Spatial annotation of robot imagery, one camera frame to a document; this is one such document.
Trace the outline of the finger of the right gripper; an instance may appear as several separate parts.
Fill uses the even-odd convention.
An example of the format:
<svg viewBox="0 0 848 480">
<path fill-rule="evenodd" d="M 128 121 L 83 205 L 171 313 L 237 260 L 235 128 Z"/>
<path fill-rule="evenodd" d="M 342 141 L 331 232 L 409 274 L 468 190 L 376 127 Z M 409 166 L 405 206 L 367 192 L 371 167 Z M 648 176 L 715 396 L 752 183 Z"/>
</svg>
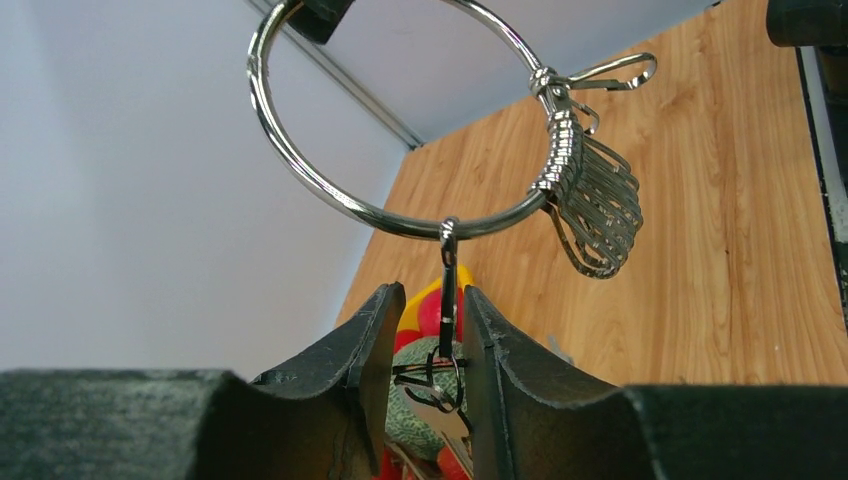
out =
<svg viewBox="0 0 848 480">
<path fill-rule="evenodd" d="M 326 45 L 354 0 L 299 0 L 288 23 L 302 37 Z"/>
</svg>

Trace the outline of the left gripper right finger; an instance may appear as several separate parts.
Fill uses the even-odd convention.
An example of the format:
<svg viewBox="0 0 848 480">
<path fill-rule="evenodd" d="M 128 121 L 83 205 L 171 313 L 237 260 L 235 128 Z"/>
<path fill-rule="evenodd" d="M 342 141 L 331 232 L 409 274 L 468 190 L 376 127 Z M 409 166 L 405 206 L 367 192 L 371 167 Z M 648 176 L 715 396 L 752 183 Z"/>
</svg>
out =
<svg viewBox="0 0 848 480">
<path fill-rule="evenodd" d="M 477 479 L 843 479 L 847 391 L 812 385 L 615 386 L 464 294 Z"/>
</svg>

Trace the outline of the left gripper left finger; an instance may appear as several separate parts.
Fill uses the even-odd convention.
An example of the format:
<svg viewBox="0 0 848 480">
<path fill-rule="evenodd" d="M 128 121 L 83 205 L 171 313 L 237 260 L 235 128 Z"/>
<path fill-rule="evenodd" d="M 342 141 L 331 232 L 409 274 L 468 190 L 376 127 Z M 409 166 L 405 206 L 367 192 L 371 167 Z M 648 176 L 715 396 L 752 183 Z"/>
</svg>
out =
<svg viewBox="0 0 848 480">
<path fill-rule="evenodd" d="M 383 284 L 345 323 L 245 381 L 227 370 L 1 375 L 5 479 L 368 479 L 381 468 L 395 330 Z"/>
</svg>

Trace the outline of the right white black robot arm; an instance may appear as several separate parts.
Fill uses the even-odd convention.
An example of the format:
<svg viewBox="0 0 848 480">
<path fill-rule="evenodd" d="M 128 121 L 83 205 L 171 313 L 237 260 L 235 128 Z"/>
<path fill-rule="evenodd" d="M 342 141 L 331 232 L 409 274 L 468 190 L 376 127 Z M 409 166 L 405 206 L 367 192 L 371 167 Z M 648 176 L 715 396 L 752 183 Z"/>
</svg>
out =
<svg viewBox="0 0 848 480">
<path fill-rule="evenodd" d="M 290 20 L 313 43 L 325 45 L 353 5 L 353 0 L 295 1 L 302 7 Z M 778 47 L 847 45 L 847 2 L 843 0 L 769 1 L 766 30 Z"/>
</svg>

